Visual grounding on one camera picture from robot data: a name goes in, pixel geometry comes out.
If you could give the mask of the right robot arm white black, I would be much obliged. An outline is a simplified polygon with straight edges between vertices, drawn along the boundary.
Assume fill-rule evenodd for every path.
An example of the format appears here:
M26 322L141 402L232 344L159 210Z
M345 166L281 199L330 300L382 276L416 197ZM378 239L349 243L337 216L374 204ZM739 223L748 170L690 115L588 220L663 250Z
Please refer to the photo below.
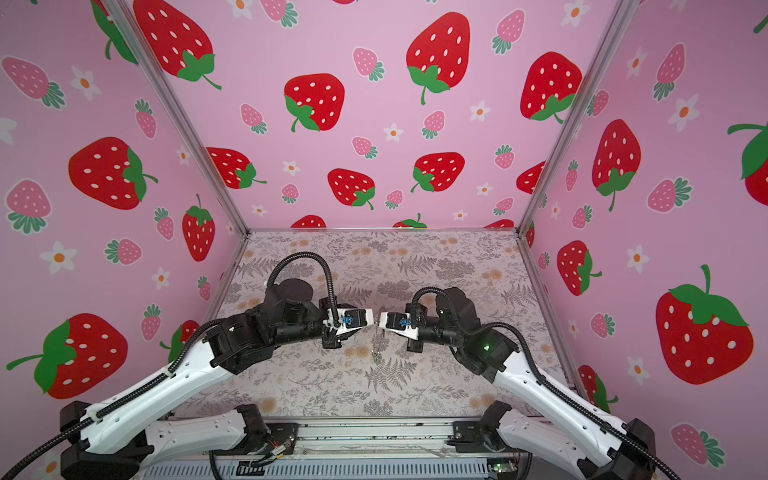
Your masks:
M422 288L404 312L384 312L378 324L412 346L448 347L465 369L544 417L492 408L485 434L492 448L527 451L576 479L650 479L661 472L648 425L621 420L541 370L522 333L508 323L482 323L462 290Z

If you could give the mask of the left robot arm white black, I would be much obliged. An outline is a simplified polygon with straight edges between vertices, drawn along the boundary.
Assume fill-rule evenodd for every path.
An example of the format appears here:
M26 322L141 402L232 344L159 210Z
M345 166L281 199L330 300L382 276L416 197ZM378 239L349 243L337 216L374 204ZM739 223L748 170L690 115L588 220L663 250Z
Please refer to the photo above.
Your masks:
M167 420L165 414L199 392L270 359L287 344L318 339L336 349L357 331L373 325L370 309L335 306L327 297L314 303L313 289L288 279L267 287L264 301L243 313L200 328L181 353L154 378L88 406L89 426L72 435L60 455L65 479L131 479L159 463L206 450L245 454L266 444L268 429L254 405L218 416Z

